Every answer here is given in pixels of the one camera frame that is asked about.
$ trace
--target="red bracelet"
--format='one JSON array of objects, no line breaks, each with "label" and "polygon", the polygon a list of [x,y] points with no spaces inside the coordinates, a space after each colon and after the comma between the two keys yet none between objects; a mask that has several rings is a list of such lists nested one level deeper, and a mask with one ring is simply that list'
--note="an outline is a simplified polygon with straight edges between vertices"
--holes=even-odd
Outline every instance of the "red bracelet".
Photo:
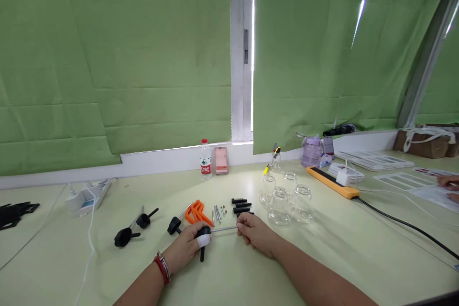
[{"label": "red bracelet", "polygon": [[164,260],[164,257],[161,256],[161,254],[158,251],[158,254],[154,258],[153,262],[156,262],[158,264],[158,268],[161,271],[161,275],[163,275],[164,278],[164,284],[168,284],[171,282],[171,276],[169,275],[169,269],[167,267],[166,261]]}]

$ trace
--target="window frame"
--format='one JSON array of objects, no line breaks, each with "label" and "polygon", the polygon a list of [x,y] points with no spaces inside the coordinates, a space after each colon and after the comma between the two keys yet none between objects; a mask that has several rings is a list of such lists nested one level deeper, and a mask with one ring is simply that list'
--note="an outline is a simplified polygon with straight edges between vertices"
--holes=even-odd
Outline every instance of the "window frame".
[{"label": "window frame", "polygon": [[397,119],[397,128],[411,128],[416,125],[416,117],[443,43],[452,25],[459,25],[458,6],[459,0],[440,1],[426,33],[426,44],[422,49],[416,71],[405,93]]},{"label": "window frame", "polygon": [[231,0],[230,12],[231,141],[250,142],[253,141],[251,131],[252,0]]}]

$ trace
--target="white bag strap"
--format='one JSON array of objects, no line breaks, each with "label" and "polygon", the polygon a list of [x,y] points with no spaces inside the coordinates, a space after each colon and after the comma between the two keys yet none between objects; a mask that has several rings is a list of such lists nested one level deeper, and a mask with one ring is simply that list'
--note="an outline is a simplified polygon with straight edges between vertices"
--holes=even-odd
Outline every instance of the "white bag strap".
[{"label": "white bag strap", "polygon": [[[412,143],[424,143],[424,142],[435,140],[436,138],[439,138],[440,136],[449,136],[449,142],[448,142],[449,144],[456,143],[456,137],[454,133],[440,129],[440,128],[433,128],[433,127],[404,128],[402,130],[406,132],[405,144],[403,145],[403,153],[406,153],[410,149]],[[415,134],[427,134],[431,136],[422,141],[413,141],[413,136]]]}]

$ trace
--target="black cable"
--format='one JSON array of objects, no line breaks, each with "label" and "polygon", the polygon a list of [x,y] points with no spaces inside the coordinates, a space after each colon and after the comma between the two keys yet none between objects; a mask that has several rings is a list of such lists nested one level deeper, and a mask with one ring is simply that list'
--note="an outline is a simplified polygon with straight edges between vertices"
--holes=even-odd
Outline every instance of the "black cable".
[{"label": "black cable", "polygon": [[363,203],[364,205],[366,206],[369,206],[371,209],[377,211],[378,213],[380,213],[381,215],[384,215],[385,217],[388,217],[389,219],[392,219],[394,221],[397,221],[397,222],[400,222],[401,224],[404,224],[408,227],[411,227],[412,229],[414,230],[417,230],[419,233],[421,234],[424,234],[426,237],[428,237],[430,240],[432,240],[435,244],[437,244],[439,247],[441,247],[443,250],[445,250],[446,252],[448,252],[450,255],[452,255],[454,258],[456,258],[458,261],[459,261],[459,255],[454,253],[453,251],[451,251],[449,248],[447,248],[445,245],[443,245],[441,242],[439,242],[437,239],[435,239],[434,237],[432,237],[430,234],[424,232],[422,229],[419,229],[418,227],[416,226],[413,226],[412,224],[409,224],[408,222],[405,222],[403,220],[400,220],[400,219],[397,219],[397,218],[394,218],[393,216],[390,216],[389,214],[386,214],[382,211],[380,211],[379,209],[376,209],[375,207],[373,207],[372,205],[368,204],[367,202],[365,202],[364,200],[362,200],[360,197],[356,197],[356,199],[358,199],[361,203]]}]

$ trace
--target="purple water bottle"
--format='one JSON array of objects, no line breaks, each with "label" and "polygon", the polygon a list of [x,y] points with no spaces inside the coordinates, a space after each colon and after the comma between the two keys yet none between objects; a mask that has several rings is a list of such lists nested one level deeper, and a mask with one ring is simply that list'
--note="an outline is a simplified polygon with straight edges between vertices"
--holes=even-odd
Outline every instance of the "purple water bottle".
[{"label": "purple water bottle", "polygon": [[305,137],[303,140],[303,158],[301,165],[304,167],[319,167],[320,157],[322,156],[322,142],[318,135],[314,137]]}]

